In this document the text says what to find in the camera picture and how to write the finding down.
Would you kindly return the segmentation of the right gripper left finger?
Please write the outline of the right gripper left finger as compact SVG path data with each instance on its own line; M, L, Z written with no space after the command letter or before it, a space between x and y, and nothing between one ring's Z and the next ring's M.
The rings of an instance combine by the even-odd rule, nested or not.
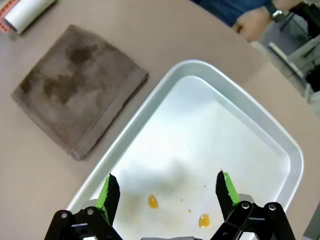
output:
M113 228L119 200L120 186L116 177L109 174L95 205L73 214L58 210L48 227L46 240L120 240Z

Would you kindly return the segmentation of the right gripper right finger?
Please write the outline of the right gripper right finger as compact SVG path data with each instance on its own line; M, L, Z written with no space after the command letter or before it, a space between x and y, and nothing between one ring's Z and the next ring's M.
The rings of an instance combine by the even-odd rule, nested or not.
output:
M294 240L295 236L282 205L268 202L263 207L241 200L228 173L217 174L215 193L224 222L212 240L239 240L253 233L258 240Z

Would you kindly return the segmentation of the person's left hand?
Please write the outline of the person's left hand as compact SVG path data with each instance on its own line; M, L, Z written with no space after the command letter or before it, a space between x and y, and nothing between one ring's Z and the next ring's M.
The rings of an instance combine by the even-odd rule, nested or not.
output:
M258 41L272 18L268 10L262 6L249 10L237 18L232 29L247 42Z

